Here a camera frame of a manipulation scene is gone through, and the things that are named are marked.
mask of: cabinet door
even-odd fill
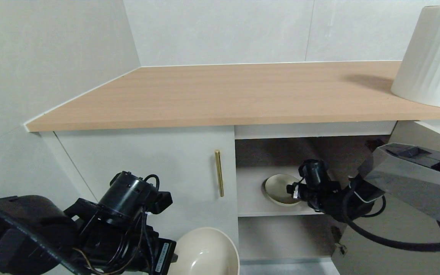
[[[390,142],[406,143],[440,151],[440,127],[424,122],[400,121]],[[356,223],[365,230],[388,239],[404,242],[440,242],[437,222],[387,194],[385,211],[374,218],[359,218]],[[351,228],[344,231],[340,244],[332,255],[341,275],[440,274],[440,252],[407,252],[372,242]]]
[[[233,126],[57,132],[63,147],[97,200],[118,172],[157,174],[173,205],[148,224],[178,240],[210,226],[238,244]],[[220,197],[215,150],[220,150],[225,196]]]

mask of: white cabinet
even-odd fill
[[[237,245],[234,127],[190,127],[56,132],[91,192],[99,200],[118,172],[157,174],[173,205],[148,224],[161,237],[178,240],[211,226]],[[220,197],[215,150],[220,150],[225,196]]]
[[[262,182],[273,174],[298,177],[305,159],[323,159],[330,176],[345,186],[349,175],[371,154],[368,139],[408,143],[440,151],[440,122],[378,124],[260,125],[57,132],[62,146],[93,195],[101,198],[122,170],[136,176],[157,174],[173,205],[149,223],[162,237],[177,240],[211,226],[227,233],[242,263],[330,261],[341,275],[440,272],[440,253],[405,252],[371,242],[330,216],[302,203],[281,207],[267,199]],[[215,150],[220,150],[225,197],[220,197]],[[388,195],[384,214],[358,219],[387,238],[440,241],[437,223]],[[344,232],[335,251],[335,226]]]

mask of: white lampshade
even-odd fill
[[[391,92],[440,107],[440,6],[422,9]]]

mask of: open cabinet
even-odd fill
[[[292,207],[267,198],[262,183],[274,174],[300,179],[307,159],[323,159],[331,178],[347,184],[371,154],[368,139],[389,136],[328,136],[236,140],[236,173],[241,263],[330,261],[345,225],[316,212],[305,202]]]
[[[343,187],[371,154],[369,139],[423,146],[440,151],[440,134],[424,122],[398,122],[391,135],[325,136],[236,140],[239,254],[243,264],[330,261],[340,275],[440,274],[440,253],[384,247],[358,235],[305,203],[281,207],[267,199],[262,183],[274,174],[300,179],[305,159],[323,159]],[[380,216],[359,218],[362,228],[408,242],[440,242],[437,222],[386,194]],[[372,212],[381,206],[377,201]]]

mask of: wooden countertop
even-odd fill
[[[390,92],[399,61],[139,68],[26,124],[31,132],[433,120]]]

